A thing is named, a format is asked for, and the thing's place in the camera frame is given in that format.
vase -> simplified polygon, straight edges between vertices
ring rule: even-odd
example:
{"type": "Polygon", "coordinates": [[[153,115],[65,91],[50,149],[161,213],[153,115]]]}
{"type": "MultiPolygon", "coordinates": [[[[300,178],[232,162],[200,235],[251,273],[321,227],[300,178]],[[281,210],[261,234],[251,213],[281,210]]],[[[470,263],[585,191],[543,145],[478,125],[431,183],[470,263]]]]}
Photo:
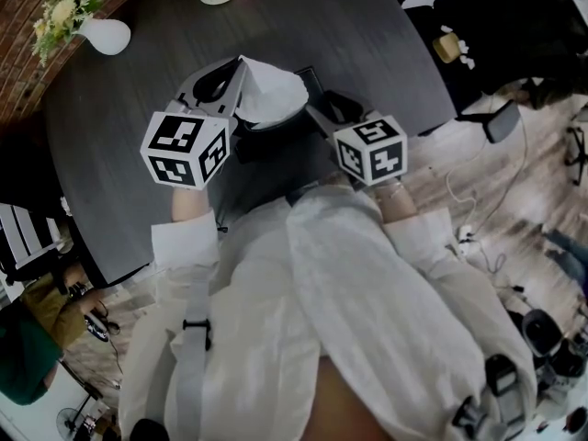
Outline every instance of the vase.
{"type": "Polygon", "coordinates": [[[115,55],[124,50],[130,41],[130,28],[117,19],[88,18],[77,30],[98,52],[115,55]]]}

yellow flower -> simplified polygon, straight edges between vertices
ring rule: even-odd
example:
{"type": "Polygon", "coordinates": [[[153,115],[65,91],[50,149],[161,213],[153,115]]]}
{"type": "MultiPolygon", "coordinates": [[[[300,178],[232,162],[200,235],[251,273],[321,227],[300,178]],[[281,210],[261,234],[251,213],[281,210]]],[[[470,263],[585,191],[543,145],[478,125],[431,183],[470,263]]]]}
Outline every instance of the yellow flower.
{"type": "Polygon", "coordinates": [[[74,0],[62,0],[58,3],[51,13],[51,19],[56,26],[61,26],[67,18],[69,18],[75,10],[74,0]]]}
{"type": "Polygon", "coordinates": [[[33,25],[33,28],[35,29],[35,35],[37,35],[37,38],[42,38],[47,30],[47,25],[42,19],[40,19],[33,25]]]}

black buckle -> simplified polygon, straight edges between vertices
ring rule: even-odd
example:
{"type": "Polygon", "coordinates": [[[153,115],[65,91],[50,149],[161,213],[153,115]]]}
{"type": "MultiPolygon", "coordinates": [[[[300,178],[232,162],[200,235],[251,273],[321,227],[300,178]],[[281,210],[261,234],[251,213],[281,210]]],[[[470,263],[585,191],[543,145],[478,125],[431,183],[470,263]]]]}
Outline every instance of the black buckle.
{"type": "Polygon", "coordinates": [[[212,340],[210,340],[210,332],[212,331],[212,325],[210,325],[210,320],[206,319],[200,322],[188,322],[184,320],[182,322],[182,330],[185,330],[188,327],[206,328],[205,348],[207,351],[209,351],[212,348],[212,340]]]}

black and white pattern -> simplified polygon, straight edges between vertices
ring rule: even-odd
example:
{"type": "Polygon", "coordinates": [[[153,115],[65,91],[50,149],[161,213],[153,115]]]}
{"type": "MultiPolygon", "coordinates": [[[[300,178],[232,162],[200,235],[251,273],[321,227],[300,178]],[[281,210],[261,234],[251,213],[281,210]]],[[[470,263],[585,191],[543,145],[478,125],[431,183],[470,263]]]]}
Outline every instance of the black and white pattern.
{"type": "Polygon", "coordinates": [[[155,132],[150,149],[189,153],[202,128],[203,119],[167,115],[155,132]]]}
{"type": "Polygon", "coordinates": [[[354,131],[366,145],[391,139],[399,135],[398,131],[384,119],[364,124],[363,126],[354,128],[354,131]]]}
{"type": "Polygon", "coordinates": [[[149,157],[149,161],[161,181],[189,187],[196,185],[189,162],[161,157],[149,157]]]}
{"type": "Polygon", "coordinates": [[[371,164],[372,180],[399,172],[402,169],[401,142],[396,142],[370,152],[369,162],[371,164]]]}
{"type": "Polygon", "coordinates": [[[347,145],[339,140],[337,140],[337,145],[341,155],[341,166],[346,168],[349,172],[365,179],[364,165],[361,161],[361,152],[355,147],[347,145]]]}
{"type": "Polygon", "coordinates": [[[206,183],[221,164],[222,160],[227,156],[227,151],[225,132],[222,131],[198,158],[200,169],[202,170],[202,181],[204,183],[206,183]]]}

tissue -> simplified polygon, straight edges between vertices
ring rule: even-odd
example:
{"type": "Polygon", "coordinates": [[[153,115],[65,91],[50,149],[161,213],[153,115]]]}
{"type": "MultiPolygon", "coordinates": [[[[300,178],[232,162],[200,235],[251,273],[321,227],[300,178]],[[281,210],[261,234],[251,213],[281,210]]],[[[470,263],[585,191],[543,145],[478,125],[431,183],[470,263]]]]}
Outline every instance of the tissue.
{"type": "Polygon", "coordinates": [[[235,114],[254,124],[270,126],[298,113],[309,100],[302,79],[269,63],[242,57],[248,71],[235,114]]]}

